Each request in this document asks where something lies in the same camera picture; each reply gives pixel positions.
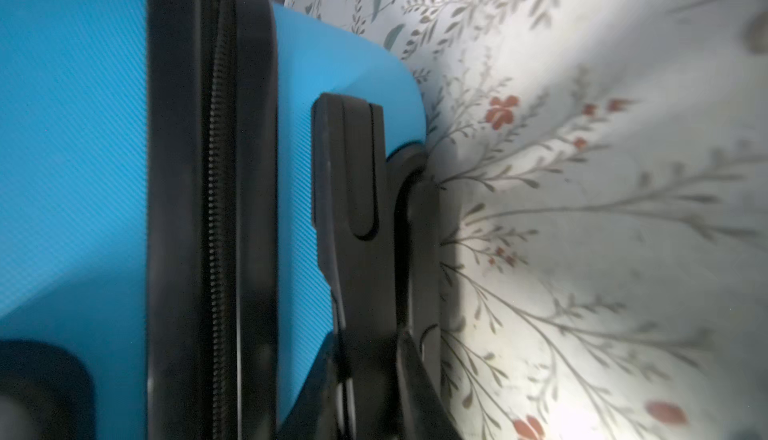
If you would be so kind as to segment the floral table cloth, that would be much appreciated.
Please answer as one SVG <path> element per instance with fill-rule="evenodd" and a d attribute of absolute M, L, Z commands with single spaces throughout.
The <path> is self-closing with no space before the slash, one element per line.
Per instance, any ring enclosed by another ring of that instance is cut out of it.
<path fill-rule="evenodd" d="M 767 435 L 767 0 L 287 0 L 397 54 L 467 439 Z"/>

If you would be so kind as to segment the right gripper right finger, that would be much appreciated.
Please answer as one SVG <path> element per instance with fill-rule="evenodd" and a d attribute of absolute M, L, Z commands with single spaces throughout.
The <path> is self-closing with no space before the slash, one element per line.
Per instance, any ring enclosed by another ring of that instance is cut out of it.
<path fill-rule="evenodd" d="M 401 411 L 401 438 L 460 440 L 407 329 L 397 337 L 396 373 Z"/>

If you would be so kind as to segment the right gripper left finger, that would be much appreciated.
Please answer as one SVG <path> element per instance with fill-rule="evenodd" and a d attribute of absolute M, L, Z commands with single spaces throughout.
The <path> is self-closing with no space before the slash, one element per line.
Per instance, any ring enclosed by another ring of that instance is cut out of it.
<path fill-rule="evenodd" d="M 338 335 L 331 332 L 318 350 L 299 396 L 277 432 L 277 438 L 343 439 L 343 413 L 339 399 L 343 373 Z"/>

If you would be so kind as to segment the blue hard-shell suitcase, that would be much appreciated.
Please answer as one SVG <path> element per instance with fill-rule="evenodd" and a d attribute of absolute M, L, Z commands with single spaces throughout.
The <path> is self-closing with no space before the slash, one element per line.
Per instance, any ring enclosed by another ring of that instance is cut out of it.
<path fill-rule="evenodd" d="M 343 439 L 402 439 L 425 168 L 406 66 L 272 0 L 1 0 L 2 437 L 278 439 L 333 332 Z"/>

